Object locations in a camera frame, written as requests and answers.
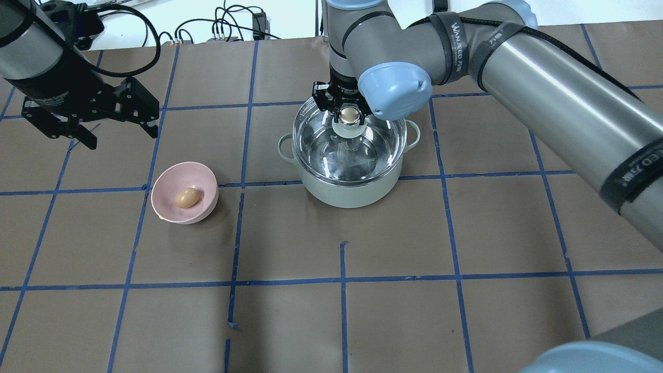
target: black strap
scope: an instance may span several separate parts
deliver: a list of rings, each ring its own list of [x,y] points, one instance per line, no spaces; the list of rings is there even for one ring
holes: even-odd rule
[[[383,15],[386,15],[386,16],[392,17],[392,18],[396,18],[392,13],[387,12],[387,11],[372,12],[372,13],[369,13],[367,15],[364,15],[364,16],[360,17],[356,21],[352,22],[352,25],[350,25],[350,27],[348,27],[347,30],[345,31],[345,35],[343,35],[343,41],[341,41],[341,47],[345,50],[345,41],[347,40],[347,37],[350,35],[352,30],[356,29],[357,26],[361,25],[362,22],[368,21],[371,18],[383,16]]]
[[[481,42],[469,63],[469,74],[476,81],[479,88],[486,90],[481,83],[483,68],[486,66],[488,58],[495,50],[512,36],[519,33],[526,26],[519,23],[504,22],[493,32],[488,40]]]
[[[17,28],[15,28],[13,31],[11,31],[9,34],[5,35],[4,37],[0,38],[0,48],[2,48],[5,45],[11,44],[13,41],[18,39],[23,33],[28,31],[30,26],[32,25],[32,20],[28,17],[23,18],[23,22],[21,22],[20,25],[18,25]]]
[[[444,63],[446,64],[444,71],[446,72],[444,74],[444,78],[442,78],[442,81],[439,83],[439,85],[442,85],[448,82],[452,75],[452,70],[453,70],[452,44],[451,41],[449,40],[449,36],[447,35],[447,31],[444,28],[442,20],[439,17],[437,17],[436,14],[431,14],[430,16],[428,16],[428,20],[430,21],[430,24],[433,26],[435,31],[438,32],[438,36],[440,37],[440,42],[442,43],[442,50],[444,51]]]
[[[444,33],[451,47],[451,72],[449,73],[449,78],[443,84],[455,82],[467,75],[467,69],[469,68],[469,51],[467,49],[465,26],[458,14],[453,12],[433,13],[430,15],[430,18],[433,26],[435,26],[433,18],[439,19],[441,24],[443,24]]]
[[[638,150],[603,182],[601,198],[619,213],[624,202],[633,202],[654,181],[663,177],[663,137]]]

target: pot handle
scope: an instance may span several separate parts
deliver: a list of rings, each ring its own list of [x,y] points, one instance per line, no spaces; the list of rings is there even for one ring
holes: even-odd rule
[[[417,144],[419,144],[419,140],[421,140],[421,130],[419,129],[419,126],[414,123],[413,121],[406,119],[405,123],[408,124],[410,127],[414,128],[416,132],[416,140],[414,140],[414,143],[411,143],[409,145],[405,145],[405,149],[403,149],[403,153],[407,153],[410,151],[413,147],[415,147]]]
[[[292,139],[292,134],[291,133],[289,133],[287,135],[283,135],[283,137],[281,137],[281,139],[278,140],[278,145],[277,145],[276,150],[278,150],[278,155],[280,155],[281,158],[283,158],[284,161],[286,161],[288,163],[292,163],[293,165],[296,165],[297,160],[295,158],[286,157],[286,155],[283,154],[283,152],[281,151],[281,145],[283,145],[283,143],[288,139]]]

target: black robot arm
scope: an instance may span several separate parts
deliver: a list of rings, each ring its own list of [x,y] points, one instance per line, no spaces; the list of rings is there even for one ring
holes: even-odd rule
[[[76,47],[89,48],[90,37],[103,30],[100,11],[118,8],[128,7],[0,0],[0,76],[25,94],[21,115],[46,136],[75,138],[95,149],[96,136],[81,122],[109,118],[136,123],[156,138],[153,123],[159,117],[159,102],[130,76],[146,68],[113,74],[126,77],[113,87],[98,73],[105,71],[91,65]],[[148,26],[156,36],[151,23]],[[149,65],[156,64],[159,53],[157,47]]]

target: blue joint cap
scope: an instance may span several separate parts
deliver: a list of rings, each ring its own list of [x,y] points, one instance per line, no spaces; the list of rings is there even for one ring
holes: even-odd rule
[[[486,4],[503,4],[515,10],[525,26],[538,30],[538,21],[536,15],[532,12],[532,7],[525,0],[493,0]]]
[[[421,67],[407,62],[385,62],[364,71],[359,91],[373,114],[382,120],[402,119],[426,104],[433,87]]]
[[[384,0],[327,0],[327,4],[342,11],[360,11],[382,3]]]

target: metal cylinder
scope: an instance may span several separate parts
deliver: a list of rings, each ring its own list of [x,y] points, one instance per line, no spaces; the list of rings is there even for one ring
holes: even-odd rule
[[[621,163],[663,137],[663,115],[529,35],[497,48],[481,81],[596,191]],[[661,250],[662,198],[659,180],[623,206],[625,218]]]
[[[62,32],[36,5],[32,7],[35,15],[54,29],[60,36]],[[25,21],[25,16],[15,8],[3,5],[13,11],[7,11],[4,17],[7,23],[15,25],[3,31],[5,45],[0,47],[0,76],[5,79],[20,80],[38,76],[53,67],[62,57],[62,47],[54,42],[39,26]]]

